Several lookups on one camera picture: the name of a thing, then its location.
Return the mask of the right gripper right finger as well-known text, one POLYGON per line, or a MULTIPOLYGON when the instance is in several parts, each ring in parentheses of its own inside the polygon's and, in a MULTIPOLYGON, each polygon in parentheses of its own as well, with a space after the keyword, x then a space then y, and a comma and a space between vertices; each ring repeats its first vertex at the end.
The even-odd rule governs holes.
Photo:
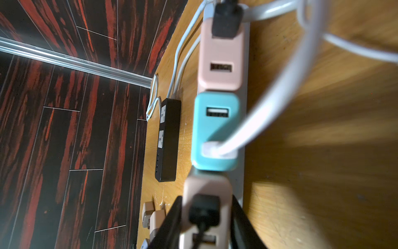
POLYGON ((231 206, 230 233, 232 249, 267 249, 234 195, 231 206))

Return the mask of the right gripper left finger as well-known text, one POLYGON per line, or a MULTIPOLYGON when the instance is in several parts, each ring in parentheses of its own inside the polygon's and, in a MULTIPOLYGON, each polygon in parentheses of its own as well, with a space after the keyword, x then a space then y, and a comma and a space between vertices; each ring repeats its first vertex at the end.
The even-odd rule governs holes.
POLYGON ((182 196, 178 196, 148 249, 178 249, 181 232, 182 196))

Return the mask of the pink charger adapter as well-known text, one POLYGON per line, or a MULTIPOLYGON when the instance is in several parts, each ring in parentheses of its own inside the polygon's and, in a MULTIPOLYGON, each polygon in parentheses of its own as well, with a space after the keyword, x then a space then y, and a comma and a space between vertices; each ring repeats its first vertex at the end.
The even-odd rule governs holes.
POLYGON ((150 218, 155 211, 153 201, 144 202, 142 210, 142 225, 144 228, 150 229, 150 218))
POLYGON ((150 241, 152 241, 155 238, 160 227, 162 226, 163 221, 165 220, 165 217, 166 217, 166 211, 164 209, 160 209, 152 213, 149 220, 150 241))

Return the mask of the white mouse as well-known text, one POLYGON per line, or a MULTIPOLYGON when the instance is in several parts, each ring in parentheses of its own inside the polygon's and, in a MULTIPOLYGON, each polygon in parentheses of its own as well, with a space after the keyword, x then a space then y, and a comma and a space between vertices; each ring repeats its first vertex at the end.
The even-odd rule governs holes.
POLYGON ((140 249, 148 249, 149 245, 150 245, 150 240, 146 238, 143 240, 143 243, 142 243, 140 249))

